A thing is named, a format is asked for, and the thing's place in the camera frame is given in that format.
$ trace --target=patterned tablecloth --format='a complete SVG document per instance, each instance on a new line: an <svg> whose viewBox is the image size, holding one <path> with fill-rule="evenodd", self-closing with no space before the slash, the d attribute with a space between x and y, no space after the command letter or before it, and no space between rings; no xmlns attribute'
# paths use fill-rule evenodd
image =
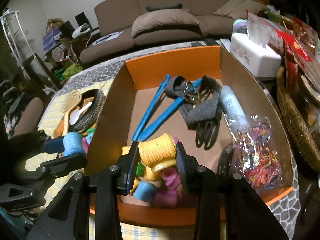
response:
<svg viewBox="0 0 320 240"><path fill-rule="evenodd" d="M63 114L60 112L61 105L66 100L66 94L79 90L81 93L90 89L102 89L105 95L108 94L109 88L114 80L114 77L122 67L124 62L129 59L141 57L143 55L153 54L161 51L168 51L178 48L191 47L191 42L184 42L178 44L171 44L166 46L159 46L150 49L144 49L141 51L133 52L121 57L117 57L98 65L95 65L87 70L80 72L79 74L70 78L70 80L64 85L63 89L58 91L53 97L49 106L47 107L39 125L39 129L43 129L48 135L52 135L55 128L59 124ZM47 153L41 153L26 163L26 169L34 171L39 167L41 162L52 160L56 158L56 154L49 155ZM299 201L299 186L298 186L298 172L295 159L292 155L292 167L294 174L294 190L281 200L270 205L269 208L281 223L290 239L292 239L294 233L294 227L297 219L297 215L300 211ZM65 183L79 171L73 171L68 176L56 179L56 182L50 187L45 196L46 205L38 208L35 212L41 212L55 197L58 191L65 185ZM89 239L94 240L94 215L90 215L89 224ZM124 239L183 239L188 240L193 237L193 229L156 229L156 228L144 228L138 226L132 226L128 224L121 224L122 234ZM221 226L221 239L225 239L225 225Z"/></svg>

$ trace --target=white plastic spoon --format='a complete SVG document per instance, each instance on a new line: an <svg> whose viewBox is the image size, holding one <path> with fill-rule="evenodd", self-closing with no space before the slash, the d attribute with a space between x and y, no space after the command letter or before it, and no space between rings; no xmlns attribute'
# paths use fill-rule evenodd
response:
<svg viewBox="0 0 320 240"><path fill-rule="evenodd" d="M81 115L85 110L87 110L87 109L89 108L89 106L91 106L91 105L92 105L92 102L89 102L89 103L87 103L84 107L82 107L80 110L79 110L79 109L74 110L74 111L71 113L71 115L70 115L69 123L70 123L71 125L74 125L74 124L78 121L80 115Z"/></svg>

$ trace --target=wooden hair brush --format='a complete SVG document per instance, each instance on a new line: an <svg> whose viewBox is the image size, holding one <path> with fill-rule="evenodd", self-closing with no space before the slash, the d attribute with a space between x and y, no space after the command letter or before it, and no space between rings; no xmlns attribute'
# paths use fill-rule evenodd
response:
<svg viewBox="0 0 320 240"><path fill-rule="evenodd" d="M78 91L72 91L67 95L67 100L61 108L61 112L64 113L64 126L62 136L65 136L68 133L69 129L69 115L76 109L76 107L81 102L82 95Z"/></svg>

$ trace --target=black pillow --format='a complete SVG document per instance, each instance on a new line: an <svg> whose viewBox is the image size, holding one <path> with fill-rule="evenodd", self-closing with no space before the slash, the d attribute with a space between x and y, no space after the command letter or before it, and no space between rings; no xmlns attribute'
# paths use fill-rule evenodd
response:
<svg viewBox="0 0 320 240"><path fill-rule="evenodd" d="M153 11L163 10L163 9L182 9L182 3L177 3L176 5L162 6L162 7L146 6L146 10L148 12L153 12Z"/></svg>

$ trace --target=black speaker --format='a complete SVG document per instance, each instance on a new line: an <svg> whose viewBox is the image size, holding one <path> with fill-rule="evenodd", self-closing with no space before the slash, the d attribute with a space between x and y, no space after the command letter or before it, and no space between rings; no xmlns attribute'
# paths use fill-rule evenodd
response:
<svg viewBox="0 0 320 240"><path fill-rule="evenodd" d="M69 21L66 21L63 25L61 25L59 29L62 32L63 37L72 40L72 34L75 31L75 29Z"/></svg>
<svg viewBox="0 0 320 240"><path fill-rule="evenodd" d="M92 30L92 26L88 20L88 18L85 16L84 12L79 13L77 16L75 16L75 19L79 25L79 27L85 23L89 25L89 28Z"/></svg>

